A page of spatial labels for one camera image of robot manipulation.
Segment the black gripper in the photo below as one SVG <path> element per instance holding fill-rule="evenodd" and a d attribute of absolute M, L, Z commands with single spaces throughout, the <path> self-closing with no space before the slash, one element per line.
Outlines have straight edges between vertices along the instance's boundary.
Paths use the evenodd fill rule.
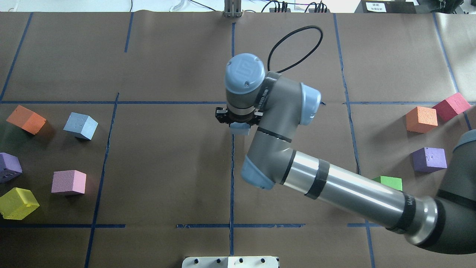
<path fill-rule="evenodd" d="M 231 112 L 228 108 L 216 107 L 215 117 L 222 124 L 246 123 L 249 125 L 259 125 L 263 112 L 255 109 L 252 113 L 238 115 Z"/>

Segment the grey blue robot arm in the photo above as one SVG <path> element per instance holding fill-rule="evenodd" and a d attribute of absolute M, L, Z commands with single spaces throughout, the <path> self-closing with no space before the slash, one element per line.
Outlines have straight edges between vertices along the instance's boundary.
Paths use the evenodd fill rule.
<path fill-rule="evenodd" d="M 316 115 L 318 90 L 265 71 L 251 53 L 227 62 L 224 84 L 227 107 L 216 109 L 216 119 L 258 126 L 241 169 L 246 182 L 261 189 L 285 185 L 427 251 L 475 253 L 475 130 L 459 139 L 435 197 L 414 197 L 291 148 L 297 127 Z"/>

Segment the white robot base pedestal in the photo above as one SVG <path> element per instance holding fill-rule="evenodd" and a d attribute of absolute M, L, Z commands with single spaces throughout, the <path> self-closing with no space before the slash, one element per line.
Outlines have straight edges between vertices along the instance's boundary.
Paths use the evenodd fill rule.
<path fill-rule="evenodd" d="M 279 268 L 277 256 L 189 256 L 182 268 Z"/>

